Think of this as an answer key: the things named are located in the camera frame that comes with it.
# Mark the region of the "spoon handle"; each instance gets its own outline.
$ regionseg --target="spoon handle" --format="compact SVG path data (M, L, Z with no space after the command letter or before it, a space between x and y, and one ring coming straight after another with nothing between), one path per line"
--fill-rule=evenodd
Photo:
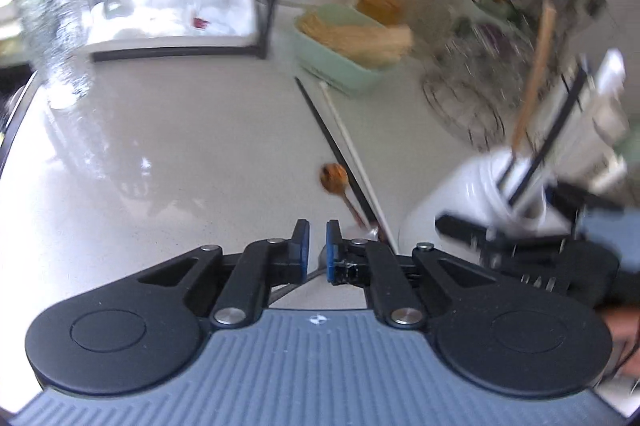
M364 223L364 220L360 216L360 213L357 212L356 208L353 207L353 204L347 198L347 193L342 192L341 197L342 197L342 200L344 200L344 203L349 208L349 211L351 212L351 215L353 215L353 218L355 219L356 223L358 224L358 227L360 227L361 229L367 229L367 225Z

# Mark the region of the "black circular joint cover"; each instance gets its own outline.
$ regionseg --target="black circular joint cover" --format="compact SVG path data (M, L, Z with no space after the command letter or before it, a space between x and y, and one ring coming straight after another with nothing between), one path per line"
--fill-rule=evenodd
M444 361L479 386L519 398L561 397L593 384L610 356L609 329L574 300L525 289L480 291L448 313L435 331Z
M25 348L41 384L114 396L169 379L194 358L202 335L178 292L115 282L45 310Z

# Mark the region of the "wooden spoon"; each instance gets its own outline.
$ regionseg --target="wooden spoon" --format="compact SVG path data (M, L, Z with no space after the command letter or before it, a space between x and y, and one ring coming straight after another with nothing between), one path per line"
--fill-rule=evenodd
M351 215L362 229L367 229L367 225L347 198L347 188L349 187L349 176L347 171L338 163L331 162L324 164L320 170L320 183L322 187L332 195L338 195L347 205Z

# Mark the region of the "green plastic container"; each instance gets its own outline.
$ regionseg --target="green plastic container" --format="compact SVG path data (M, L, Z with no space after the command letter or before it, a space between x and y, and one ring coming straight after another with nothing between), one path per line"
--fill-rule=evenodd
M345 5L328 4L316 10L321 20L334 25L380 25ZM294 27L294 48L303 69L325 80L347 95L360 94L379 82L392 67L365 69L319 44Z

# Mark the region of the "black metal rack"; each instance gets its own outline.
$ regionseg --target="black metal rack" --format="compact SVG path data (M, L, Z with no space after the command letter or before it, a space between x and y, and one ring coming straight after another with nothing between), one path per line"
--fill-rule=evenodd
M130 58L155 58L168 56L201 56L201 55L254 55L265 59L269 51L269 36L273 25L274 10L278 0L256 0L258 23L257 41L248 46L239 47L155 47L141 49L122 49L96 51L92 53L94 61L111 61Z

